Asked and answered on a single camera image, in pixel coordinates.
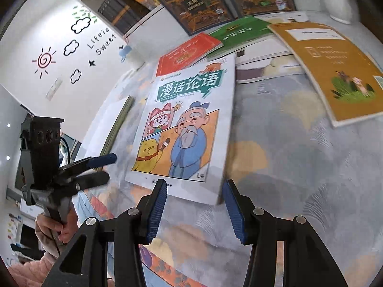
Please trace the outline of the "person left hand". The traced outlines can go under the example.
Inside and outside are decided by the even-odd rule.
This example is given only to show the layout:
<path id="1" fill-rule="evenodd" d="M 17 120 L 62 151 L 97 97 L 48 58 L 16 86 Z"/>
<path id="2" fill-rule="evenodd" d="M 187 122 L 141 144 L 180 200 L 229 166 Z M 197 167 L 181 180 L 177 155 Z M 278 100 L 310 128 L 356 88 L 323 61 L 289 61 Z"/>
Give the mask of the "person left hand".
<path id="1" fill-rule="evenodd" d="M 78 231 L 77 222 L 78 216 L 73 205 L 70 207 L 67 223 L 64 225 L 44 214 L 37 215 L 34 225 L 35 234 L 45 252 L 57 259 Z"/>

